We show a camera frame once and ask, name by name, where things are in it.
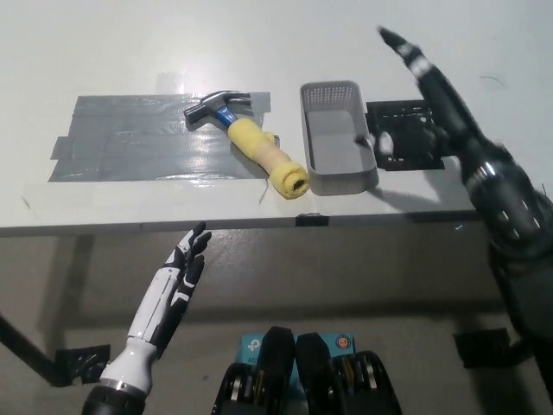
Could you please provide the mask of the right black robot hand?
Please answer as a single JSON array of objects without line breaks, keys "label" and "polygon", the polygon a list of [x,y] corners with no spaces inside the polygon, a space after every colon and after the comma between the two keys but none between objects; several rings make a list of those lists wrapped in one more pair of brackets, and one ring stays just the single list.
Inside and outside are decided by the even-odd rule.
[{"label": "right black robot hand", "polygon": [[506,157],[502,147],[483,135],[461,96],[418,46],[384,27],[378,33],[413,74],[423,96],[366,104],[365,118],[379,168],[443,169],[442,159],[449,156],[468,168]]}]

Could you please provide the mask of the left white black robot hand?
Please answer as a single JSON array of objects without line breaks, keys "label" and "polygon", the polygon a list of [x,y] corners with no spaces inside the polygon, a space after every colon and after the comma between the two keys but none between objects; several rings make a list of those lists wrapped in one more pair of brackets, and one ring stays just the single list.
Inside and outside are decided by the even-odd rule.
[{"label": "left white black robot hand", "polygon": [[128,336],[156,348],[160,358],[187,312],[205,266],[202,253],[212,234],[206,223],[190,230],[157,270],[130,326]]}]

